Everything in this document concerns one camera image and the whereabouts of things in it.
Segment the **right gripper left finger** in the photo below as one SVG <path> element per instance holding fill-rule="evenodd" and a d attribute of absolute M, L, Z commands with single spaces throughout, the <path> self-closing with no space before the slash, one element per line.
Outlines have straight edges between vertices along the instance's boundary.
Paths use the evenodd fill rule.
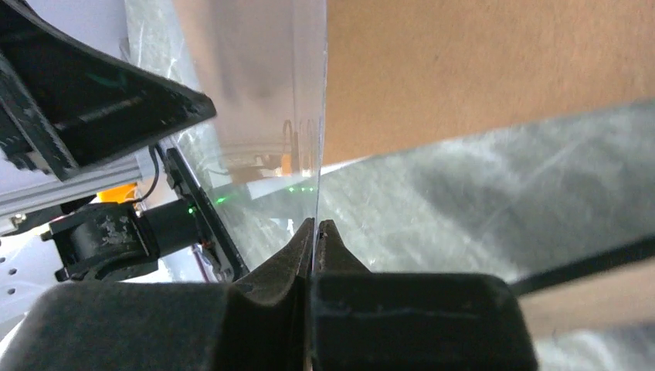
<path fill-rule="evenodd" d="M 60 284 L 46 291 L 3 370 L 304 370 L 306 219 L 289 243 L 229 284 Z"/>

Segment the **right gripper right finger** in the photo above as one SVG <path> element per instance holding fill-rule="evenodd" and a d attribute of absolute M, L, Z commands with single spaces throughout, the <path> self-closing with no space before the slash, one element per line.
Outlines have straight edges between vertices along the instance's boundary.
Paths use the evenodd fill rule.
<path fill-rule="evenodd" d="M 476 273 L 374 273 L 335 223 L 318 227 L 309 280 L 315 370 L 536 370 L 509 286 Z"/>

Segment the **brown cardboard backing board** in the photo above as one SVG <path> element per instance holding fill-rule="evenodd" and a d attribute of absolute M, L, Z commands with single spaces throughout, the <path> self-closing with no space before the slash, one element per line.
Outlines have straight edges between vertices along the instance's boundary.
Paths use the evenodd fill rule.
<path fill-rule="evenodd" d="M 652 1 L 330 1 L 324 162 L 654 95 Z"/>

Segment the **picture frame black and gold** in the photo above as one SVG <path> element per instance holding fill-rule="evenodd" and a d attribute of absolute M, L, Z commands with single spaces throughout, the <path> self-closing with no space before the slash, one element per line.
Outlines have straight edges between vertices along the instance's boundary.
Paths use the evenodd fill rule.
<path fill-rule="evenodd" d="M 511 285 L 535 339 L 654 320 L 654 237 L 533 274 Z"/>

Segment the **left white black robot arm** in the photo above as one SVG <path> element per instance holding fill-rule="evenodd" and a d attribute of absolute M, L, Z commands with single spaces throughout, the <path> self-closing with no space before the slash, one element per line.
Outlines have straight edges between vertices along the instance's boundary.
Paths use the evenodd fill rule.
<path fill-rule="evenodd" d="M 26 313 L 51 287 L 123 281 L 199 245 L 211 272 L 235 281 L 247 267 L 180 152 L 157 142 L 211 118 L 210 99 L 97 51 L 40 18 L 24 1 L 1 3 L 1 150 L 20 170 L 79 182 L 148 148 L 175 201 L 138 212 L 132 201 L 57 202 L 48 230 L 1 255 L 1 319 Z"/>

